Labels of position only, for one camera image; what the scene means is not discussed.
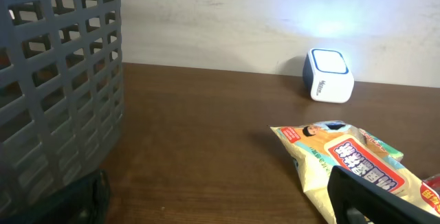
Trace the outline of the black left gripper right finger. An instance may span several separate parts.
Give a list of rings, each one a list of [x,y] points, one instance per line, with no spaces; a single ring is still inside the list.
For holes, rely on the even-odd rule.
[[[381,189],[341,166],[334,166],[327,192],[337,224],[435,224],[439,217]]]

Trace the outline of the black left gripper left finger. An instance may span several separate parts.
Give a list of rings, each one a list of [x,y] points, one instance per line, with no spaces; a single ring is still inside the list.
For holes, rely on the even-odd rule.
[[[107,173],[97,169],[34,205],[2,218],[1,224],[101,224],[105,222],[110,198]]]

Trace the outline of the beige snack chip bag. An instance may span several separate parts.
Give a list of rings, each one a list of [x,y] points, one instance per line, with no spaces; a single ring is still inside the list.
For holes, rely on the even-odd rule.
[[[364,129],[333,120],[303,126],[273,126],[271,130],[293,157],[302,191],[326,222],[336,222],[327,190],[334,166],[342,166],[401,199],[439,215],[438,193],[402,165],[402,152]]]

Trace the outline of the red Hacks candy bag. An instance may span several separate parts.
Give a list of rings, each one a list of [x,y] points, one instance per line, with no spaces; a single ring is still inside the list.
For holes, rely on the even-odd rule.
[[[440,174],[428,177],[427,179],[424,179],[423,182],[432,188],[437,194],[440,194]]]

